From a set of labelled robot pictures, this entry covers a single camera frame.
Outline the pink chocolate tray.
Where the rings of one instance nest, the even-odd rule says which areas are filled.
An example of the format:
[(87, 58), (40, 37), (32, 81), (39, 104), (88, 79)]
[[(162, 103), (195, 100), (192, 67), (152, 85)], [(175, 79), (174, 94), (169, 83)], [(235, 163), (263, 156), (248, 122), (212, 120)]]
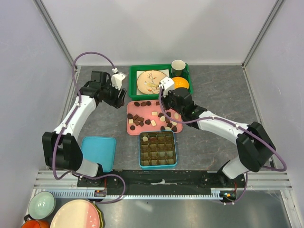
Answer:
[(131, 136), (139, 135), (142, 132), (173, 130), (180, 133), (183, 125), (176, 123), (181, 121), (181, 116), (174, 110), (165, 111), (173, 121), (167, 119), (160, 109), (158, 100), (149, 100), (152, 104), (147, 106), (143, 101), (131, 101), (127, 105), (127, 133)]

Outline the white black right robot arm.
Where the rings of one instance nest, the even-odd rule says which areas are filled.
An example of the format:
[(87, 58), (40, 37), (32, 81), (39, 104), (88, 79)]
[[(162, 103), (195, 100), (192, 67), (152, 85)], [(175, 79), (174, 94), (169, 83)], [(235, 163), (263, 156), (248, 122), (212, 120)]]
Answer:
[(182, 124), (211, 132), (236, 145), (238, 156), (218, 171), (218, 183), (223, 187), (230, 186), (240, 174), (260, 171), (276, 150), (260, 123), (237, 123), (215, 115), (195, 104), (186, 88), (163, 90), (160, 101), (165, 109), (181, 116)]

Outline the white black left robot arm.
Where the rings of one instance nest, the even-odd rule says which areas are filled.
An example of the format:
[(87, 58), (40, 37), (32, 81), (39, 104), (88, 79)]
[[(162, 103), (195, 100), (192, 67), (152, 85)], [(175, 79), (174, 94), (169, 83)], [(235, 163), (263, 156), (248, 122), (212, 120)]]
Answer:
[(45, 163), (59, 180), (56, 170), (65, 170), (88, 177), (94, 187), (104, 182), (101, 164), (86, 159), (77, 142), (79, 133), (90, 114), (101, 102), (120, 108), (124, 105), (126, 89), (122, 87), (126, 74), (113, 70), (107, 72), (93, 71), (90, 81), (77, 88), (75, 103), (67, 116), (52, 132), (42, 135)]

